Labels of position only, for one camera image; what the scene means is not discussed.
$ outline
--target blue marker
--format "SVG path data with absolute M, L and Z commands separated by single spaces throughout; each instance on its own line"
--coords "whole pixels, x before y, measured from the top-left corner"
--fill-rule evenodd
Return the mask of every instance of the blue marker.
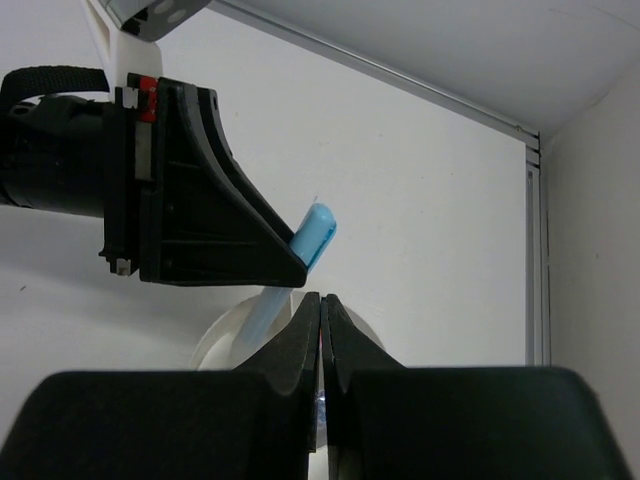
M 300 257 L 309 271 L 318 262 L 336 233 L 336 220 L 331 210 L 314 203 L 291 240 L 291 250 Z M 231 345 L 231 361 L 239 365 L 262 345 L 269 327 L 291 295 L 292 288 L 265 287 Z

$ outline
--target red component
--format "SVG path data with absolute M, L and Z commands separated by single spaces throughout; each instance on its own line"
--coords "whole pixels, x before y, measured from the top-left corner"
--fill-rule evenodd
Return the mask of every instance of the red component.
M 153 123 L 156 121 L 156 108 L 158 106 L 158 79 L 153 77 L 140 77 L 140 92 L 144 92 L 147 104 L 141 106 L 141 122 Z

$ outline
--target metal frame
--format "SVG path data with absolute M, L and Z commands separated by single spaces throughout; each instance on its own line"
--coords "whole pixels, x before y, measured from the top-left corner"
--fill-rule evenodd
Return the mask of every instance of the metal frame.
M 540 178 L 540 135 L 531 127 L 470 102 L 440 87 L 398 71 L 388 65 L 354 52 L 329 39 L 321 38 L 289 24 L 241 0 L 213 0 L 215 12 L 252 26 L 265 33 L 319 54 L 423 98 L 447 110 L 493 128 L 526 145 L 527 186 L 527 313 L 526 361 L 529 365 L 550 363 L 549 280 L 547 248 L 546 195 Z

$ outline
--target black strap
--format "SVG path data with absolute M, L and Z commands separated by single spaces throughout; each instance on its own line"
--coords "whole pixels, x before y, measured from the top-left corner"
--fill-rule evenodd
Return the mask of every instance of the black strap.
M 0 115 L 18 102 L 39 95 L 69 92 L 108 92 L 104 72 L 98 68 L 69 66 L 27 67 L 5 75 L 0 89 Z

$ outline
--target white bracket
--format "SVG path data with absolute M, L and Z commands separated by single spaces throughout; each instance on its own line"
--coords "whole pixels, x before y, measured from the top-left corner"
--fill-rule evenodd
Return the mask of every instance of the white bracket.
M 162 76 L 162 53 L 155 43 L 144 42 L 121 31 L 99 0 L 80 0 L 102 68 L 109 83 L 109 99 L 116 87 L 127 85 L 127 75 Z

